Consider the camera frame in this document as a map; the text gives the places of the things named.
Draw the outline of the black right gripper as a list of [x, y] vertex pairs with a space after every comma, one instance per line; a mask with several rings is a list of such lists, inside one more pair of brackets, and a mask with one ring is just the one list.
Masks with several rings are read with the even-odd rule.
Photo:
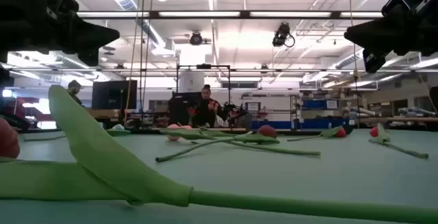
[[389, 54], [409, 52], [415, 28], [428, 0], [389, 0], [382, 8], [381, 18], [350, 26], [345, 39], [364, 48], [363, 61], [368, 73], [379, 70]]

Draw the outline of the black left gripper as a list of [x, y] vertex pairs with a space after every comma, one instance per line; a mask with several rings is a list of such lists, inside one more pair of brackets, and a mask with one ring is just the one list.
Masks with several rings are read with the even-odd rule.
[[98, 64], [99, 48], [120, 37], [119, 31], [84, 21], [77, 15], [79, 4], [75, 0], [43, 0], [45, 8], [43, 32], [49, 44], [40, 52], [50, 51], [75, 54], [88, 66]]

